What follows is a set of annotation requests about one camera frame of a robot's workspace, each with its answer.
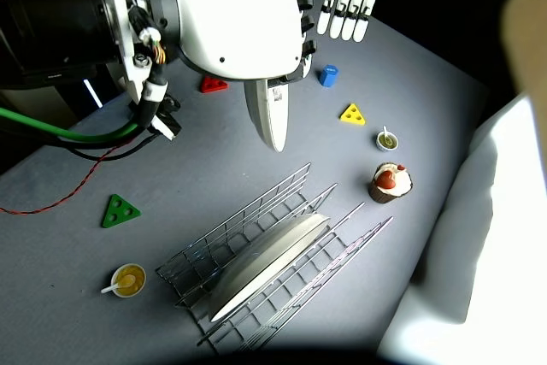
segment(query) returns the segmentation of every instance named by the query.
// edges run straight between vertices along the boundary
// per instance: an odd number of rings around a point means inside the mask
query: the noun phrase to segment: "green cable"
[[[55,127],[51,124],[44,123],[43,121],[34,120],[30,117],[26,117],[25,115],[20,115],[18,113],[14,113],[13,111],[2,108],[0,108],[0,116],[12,121],[17,121],[26,126],[37,128],[38,130],[42,130],[43,132],[54,134],[58,137],[63,137],[74,141],[81,141],[84,143],[108,143],[110,140],[125,137],[127,134],[129,134],[138,127],[137,124],[129,122],[118,130],[109,132],[108,134],[87,136],[85,134],[79,134],[77,132],[70,132],[69,130],[65,130],[64,128]]]

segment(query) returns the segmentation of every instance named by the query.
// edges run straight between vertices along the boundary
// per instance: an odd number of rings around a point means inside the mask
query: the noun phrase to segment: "metal wire rack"
[[[310,163],[280,181],[252,203],[219,224],[171,258],[156,272],[179,294],[175,306],[186,309],[215,353],[255,349],[266,344],[306,305],[391,219],[350,245],[338,236],[338,228],[364,203],[359,204],[326,231],[269,286],[220,321],[208,318],[209,294],[219,273],[259,235],[283,220],[317,212],[337,184],[311,201],[301,193]]]

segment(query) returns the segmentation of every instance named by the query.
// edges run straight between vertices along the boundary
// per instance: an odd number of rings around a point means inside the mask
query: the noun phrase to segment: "cupcake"
[[[412,180],[402,165],[385,162],[376,169],[376,174],[368,187],[370,197],[376,203],[389,203],[412,190]]]

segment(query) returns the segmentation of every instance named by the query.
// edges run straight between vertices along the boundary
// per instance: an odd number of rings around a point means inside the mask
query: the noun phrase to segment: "yellow triangle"
[[[362,116],[361,112],[353,103],[348,106],[348,108],[340,116],[341,121],[347,121],[348,123],[358,124],[359,126],[365,125],[365,118]]]

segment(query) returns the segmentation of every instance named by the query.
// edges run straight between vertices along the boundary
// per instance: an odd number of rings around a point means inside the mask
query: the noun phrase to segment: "red wire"
[[[95,164],[93,165],[93,167],[91,167],[91,169],[89,170],[89,173],[87,173],[87,175],[84,177],[83,180],[81,180],[81,182],[78,184],[78,186],[76,188],[74,188],[72,190],[72,192],[70,194],[68,194],[67,196],[61,198],[59,201],[56,201],[54,202],[53,204],[51,205],[48,205],[47,207],[43,207],[42,209],[35,209],[34,211],[16,211],[14,209],[3,209],[2,207],[0,207],[0,213],[7,213],[7,214],[11,214],[11,215],[31,215],[31,214],[39,214],[39,213],[43,213],[44,211],[47,211],[49,209],[53,209],[54,207],[56,207],[57,205],[60,205],[60,204],[63,204],[65,201],[67,201],[70,197],[72,197],[74,194],[76,194],[78,191],[81,190],[81,188],[84,186],[84,184],[89,180],[89,178],[91,177],[91,175],[93,173],[95,173],[95,170],[97,169],[97,167],[99,167],[99,164],[101,164],[101,162],[103,162],[103,160],[110,154],[112,153],[114,150],[117,150],[119,149],[120,147],[126,145],[126,144],[129,144],[130,142],[127,142],[127,143],[124,143],[124,144],[121,144],[121,145],[118,145],[116,147],[113,147],[112,149],[108,150],[106,153],[104,153],[102,156],[99,157],[99,159],[95,162]]]

